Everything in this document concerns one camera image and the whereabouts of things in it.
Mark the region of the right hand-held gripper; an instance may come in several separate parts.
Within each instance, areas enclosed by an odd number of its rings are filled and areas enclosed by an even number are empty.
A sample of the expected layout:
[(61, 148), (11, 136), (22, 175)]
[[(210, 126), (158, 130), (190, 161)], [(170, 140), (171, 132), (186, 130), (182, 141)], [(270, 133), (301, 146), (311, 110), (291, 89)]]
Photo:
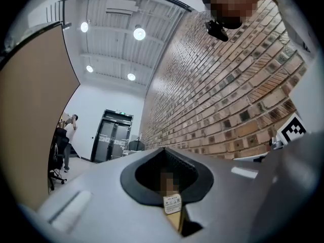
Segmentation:
[(301, 118), (293, 113), (289, 119), (279, 128), (276, 135), (269, 140), (271, 150), (282, 149), (290, 142), (303, 137), (306, 129)]

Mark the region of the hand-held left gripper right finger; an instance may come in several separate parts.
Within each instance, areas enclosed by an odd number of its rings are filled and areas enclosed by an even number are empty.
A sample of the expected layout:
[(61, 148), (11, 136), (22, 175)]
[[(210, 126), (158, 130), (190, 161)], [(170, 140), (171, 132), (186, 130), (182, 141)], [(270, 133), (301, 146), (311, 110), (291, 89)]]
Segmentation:
[(180, 212), (167, 215), (174, 232), (165, 229), (167, 243), (190, 236), (221, 214), (238, 207), (243, 194), (261, 170), (261, 163), (218, 159), (164, 149), (164, 172), (179, 179)]

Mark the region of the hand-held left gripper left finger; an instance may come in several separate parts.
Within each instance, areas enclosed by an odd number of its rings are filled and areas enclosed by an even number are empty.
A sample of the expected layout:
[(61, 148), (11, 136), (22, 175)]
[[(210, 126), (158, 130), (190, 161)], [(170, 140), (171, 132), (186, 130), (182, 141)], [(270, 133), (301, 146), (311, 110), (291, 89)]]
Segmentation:
[(156, 153), (151, 149), (95, 164), (56, 190), (38, 214), (50, 221), (79, 191), (91, 199), (67, 238), (82, 243), (179, 243), (182, 239), (160, 207), (133, 200), (122, 188), (120, 175), (129, 164)]

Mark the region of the grey object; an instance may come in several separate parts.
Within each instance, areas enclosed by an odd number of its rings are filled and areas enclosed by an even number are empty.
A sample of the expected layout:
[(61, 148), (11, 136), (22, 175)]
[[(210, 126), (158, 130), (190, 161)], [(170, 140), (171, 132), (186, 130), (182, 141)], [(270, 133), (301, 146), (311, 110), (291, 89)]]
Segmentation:
[(182, 209), (182, 199), (179, 190), (179, 179), (173, 173), (161, 172), (160, 195), (163, 197), (163, 207), (167, 215), (180, 212)]

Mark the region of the black double door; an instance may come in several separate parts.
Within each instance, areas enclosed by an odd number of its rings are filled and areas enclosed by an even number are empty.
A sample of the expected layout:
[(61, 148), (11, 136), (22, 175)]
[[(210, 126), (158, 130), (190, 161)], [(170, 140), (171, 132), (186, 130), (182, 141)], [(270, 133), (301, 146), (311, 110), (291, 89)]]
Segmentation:
[(105, 110), (94, 139), (91, 162), (102, 163), (123, 156), (129, 143), (133, 116)]

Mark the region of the black office chair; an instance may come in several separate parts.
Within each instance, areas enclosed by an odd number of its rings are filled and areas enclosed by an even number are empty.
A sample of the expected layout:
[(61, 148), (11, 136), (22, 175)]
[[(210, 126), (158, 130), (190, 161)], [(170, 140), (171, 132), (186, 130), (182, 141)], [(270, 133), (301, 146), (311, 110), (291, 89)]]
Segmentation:
[(54, 180), (61, 181), (61, 184), (65, 184), (67, 182), (67, 179), (63, 179), (61, 177), (60, 170), (63, 167), (64, 150), (68, 145), (68, 142), (69, 139), (66, 137), (66, 130), (57, 127), (53, 135), (48, 160), (48, 181), (50, 183), (49, 188), (51, 191), (55, 190), (53, 182)]

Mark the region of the brown partition board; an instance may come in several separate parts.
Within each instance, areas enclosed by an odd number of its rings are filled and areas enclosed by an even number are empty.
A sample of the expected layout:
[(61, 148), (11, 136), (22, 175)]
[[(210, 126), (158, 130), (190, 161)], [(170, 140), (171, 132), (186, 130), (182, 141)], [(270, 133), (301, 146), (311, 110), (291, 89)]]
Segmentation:
[(17, 203), (48, 198), (48, 161), (59, 119), (79, 87), (60, 22), (15, 46), (0, 62), (0, 172)]

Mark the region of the person's white printed shirt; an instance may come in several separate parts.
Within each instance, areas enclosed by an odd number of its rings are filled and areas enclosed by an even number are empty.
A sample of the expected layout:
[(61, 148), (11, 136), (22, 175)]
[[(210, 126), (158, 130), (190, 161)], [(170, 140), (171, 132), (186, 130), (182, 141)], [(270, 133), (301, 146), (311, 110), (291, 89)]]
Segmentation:
[(293, 0), (276, 0), (288, 36), (302, 57), (306, 72), (290, 92), (306, 130), (324, 132), (324, 57), (319, 41)]

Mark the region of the white ceiling air conditioner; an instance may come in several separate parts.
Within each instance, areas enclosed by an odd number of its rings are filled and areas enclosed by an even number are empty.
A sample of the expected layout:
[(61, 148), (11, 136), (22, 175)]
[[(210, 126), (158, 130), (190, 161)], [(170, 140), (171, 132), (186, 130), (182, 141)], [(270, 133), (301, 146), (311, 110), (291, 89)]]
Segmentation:
[(135, 1), (129, 0), (108, 0), (105, 12), (107, 14), (118, 14), (132, 16), (134, 12), (138, 12), (139, 7)]

